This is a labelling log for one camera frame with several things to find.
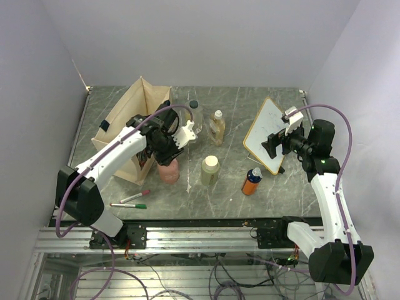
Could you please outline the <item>clear square bottle black cap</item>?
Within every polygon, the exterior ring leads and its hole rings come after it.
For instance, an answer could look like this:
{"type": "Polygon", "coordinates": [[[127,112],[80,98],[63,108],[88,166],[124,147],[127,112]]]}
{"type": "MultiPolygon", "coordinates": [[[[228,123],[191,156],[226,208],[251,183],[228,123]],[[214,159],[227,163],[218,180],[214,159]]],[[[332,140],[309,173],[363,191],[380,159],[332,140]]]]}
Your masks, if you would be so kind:
{"type": "Polygon", "coordinates": [[[198,139],[200,132],[203,129],[203,107],[197,100],[189,100],[186,106],[191,110],[193,116],[194,126],[192,128],[193,132],[198,139]]]}

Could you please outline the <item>pink liquid bottle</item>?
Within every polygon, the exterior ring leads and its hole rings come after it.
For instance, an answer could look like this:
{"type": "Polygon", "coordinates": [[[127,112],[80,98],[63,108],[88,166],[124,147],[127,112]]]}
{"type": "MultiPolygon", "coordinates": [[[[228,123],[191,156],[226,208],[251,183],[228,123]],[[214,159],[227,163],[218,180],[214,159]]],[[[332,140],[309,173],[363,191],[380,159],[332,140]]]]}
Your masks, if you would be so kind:
{"type": "Polygon", "coordinates": [[[179,163],[173,159],[168,166],[157,164],[157,170],[161,180],[168,184],[174,184],[179,179],[179,163]]]}

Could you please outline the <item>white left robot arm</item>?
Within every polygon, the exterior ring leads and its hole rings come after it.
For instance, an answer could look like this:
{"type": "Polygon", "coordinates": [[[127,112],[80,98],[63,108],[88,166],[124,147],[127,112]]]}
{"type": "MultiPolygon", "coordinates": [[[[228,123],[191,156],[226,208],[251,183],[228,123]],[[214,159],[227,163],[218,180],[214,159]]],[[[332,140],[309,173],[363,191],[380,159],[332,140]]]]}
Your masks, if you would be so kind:
{"type": "Polygon", "coordinates": [[[128,239],[125,223],[110,212],[101,196],[107,181],[128,160],[139,153],[154,157],[161,166],[168,166],[195,139],[194,121],[179,120],[175,111],[179,106],[164,101],[153,114],[137,114],[129,119],[121,132],[92,158],[77,167],[64,166],[57,174],[55,205],[56,235],[63,238],[69,231],[61,231],[64,213],[105,235],[113,248],[123,247],[128,239]]]}

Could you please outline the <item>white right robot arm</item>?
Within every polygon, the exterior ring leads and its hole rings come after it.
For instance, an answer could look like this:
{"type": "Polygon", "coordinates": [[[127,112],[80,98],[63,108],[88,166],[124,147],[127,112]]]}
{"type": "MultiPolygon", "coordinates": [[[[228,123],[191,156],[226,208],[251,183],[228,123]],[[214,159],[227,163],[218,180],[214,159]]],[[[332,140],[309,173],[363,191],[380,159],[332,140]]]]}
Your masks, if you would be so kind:
{"type": "Polygon", "coordinates": [[[284,129],[272,133],[262,142],[271,158],[276,157],[278,146],[284,154],[297,155],[317,197],[324,236],[319,237],[303,217],[284,216],[275,230],[258,229],[257,240],[260,248],[265,247],[267,238],[285,248],[294,243],[307,257],[309,273],[317,283],[356,286],[372,263],[374,252],[362,243],[351,222],[339,178],[341,167],[331,156],[334,135],[334,124],[318,119],[307,137],[299,126],[291,133],[284,129]]]}

